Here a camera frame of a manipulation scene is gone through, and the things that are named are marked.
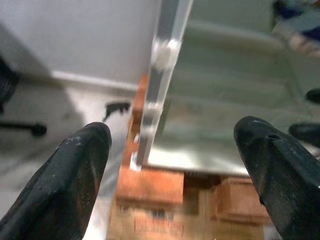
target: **black chair leg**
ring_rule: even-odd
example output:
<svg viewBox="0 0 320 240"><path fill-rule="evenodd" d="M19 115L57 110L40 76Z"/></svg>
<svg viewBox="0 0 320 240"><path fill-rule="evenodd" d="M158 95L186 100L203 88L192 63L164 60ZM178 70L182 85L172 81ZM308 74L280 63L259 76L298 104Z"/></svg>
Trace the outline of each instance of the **black chair leg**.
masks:
<svg viewBox="0 0 320 240"><path fill-rule="evenodd" d="M27 124L21 122L0 121L0 129L30 130L34 137L43 137L47 133L47 126L38 123Z"/></svg>

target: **white wall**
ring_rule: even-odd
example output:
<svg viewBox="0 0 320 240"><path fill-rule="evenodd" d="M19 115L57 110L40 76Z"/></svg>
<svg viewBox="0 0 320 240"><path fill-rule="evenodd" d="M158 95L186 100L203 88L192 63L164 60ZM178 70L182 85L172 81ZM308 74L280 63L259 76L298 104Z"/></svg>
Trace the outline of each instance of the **white wall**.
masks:
<svg viewBox="0 0 320 240"><path fill-rule="evenodd" d="M0 52L24 72L137 84L160 0L0 0Z"/></svg>

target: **chair wheel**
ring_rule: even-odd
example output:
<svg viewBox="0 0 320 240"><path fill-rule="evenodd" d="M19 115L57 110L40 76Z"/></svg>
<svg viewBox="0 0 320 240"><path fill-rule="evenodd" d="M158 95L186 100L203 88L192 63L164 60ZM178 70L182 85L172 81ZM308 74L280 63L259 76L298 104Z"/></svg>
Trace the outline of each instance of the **chair wheel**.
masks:
<svg viewBox="0 0 320 240"><path fill-rule="evenodd" d="M31 128L32 136L34 137L42 137L47 133L47 127L41 124L36 124Z"/></svg>

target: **gray floor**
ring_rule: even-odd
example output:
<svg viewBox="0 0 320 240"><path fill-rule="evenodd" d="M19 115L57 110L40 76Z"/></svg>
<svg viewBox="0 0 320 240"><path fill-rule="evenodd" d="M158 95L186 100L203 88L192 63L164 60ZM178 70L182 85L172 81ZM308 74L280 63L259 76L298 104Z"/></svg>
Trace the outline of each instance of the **gray floor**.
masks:
<svg viewBox="0 0 320 240"><path fill-rule="evenodd" d="M0 130L0 218L63 139L88 123L100 122L105 104L117 101L132 101L132 94L81 86L20 83L5 105L1 120L45 123L48 132L43 138L34 138L27 131ZM129 118L130 112L123 115L117 112L105 122L111 130L112 147L99 190L99 209L104 209L104 220L108 218L108 205L117 184Z"/></svg>

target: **brown cardboard box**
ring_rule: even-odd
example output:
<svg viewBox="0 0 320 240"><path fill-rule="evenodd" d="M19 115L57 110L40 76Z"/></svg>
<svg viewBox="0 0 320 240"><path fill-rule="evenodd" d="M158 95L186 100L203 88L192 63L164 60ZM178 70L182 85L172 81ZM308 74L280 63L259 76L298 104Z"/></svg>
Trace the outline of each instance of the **brown cardboard box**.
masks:
<svg viewBox="0 0 320 240"><path fill-rule="evenodd" d="M183 205L172 211L113 203L107 240L212 240L210 191L189 188Z"/></svg>
<svg viewBox="0 0 320 240"><path fill-rule="evenodd" d="M138 151L139 143L133 142L130 139L125 141L124 152L121 165L123 167L129 167L131 161L131 155L133 152Z"/></svg>
<svg viewBox="0 0 320 240"><path fill-rule="evenodd" d="M172 211L113 202L107 240L263 240L260 225L211 219L211 190L186 188Z"/></svg>
<svg viewBox="0 0 320 240"><path fill-rule="evenodd" d="M135 94L132 107L132 116L135 119L141 119L144 105L145 105L145 95L148 88L149 77L147 74L144 74L139 82L138 89Z"/></svg>
<svg viewBox="0 0 320 240"><path fill-rule="evenodd" d="M230 177L222 180L214 188L211 201L213 219L249 224L271 223L249 178Z"/></svg>
<svg viewBox="0 0 320 240"><path fill-rule="evenodd" d="M183 189L181 172L121 166L115 196L117 203L172 209L182 205Z"/></svg>

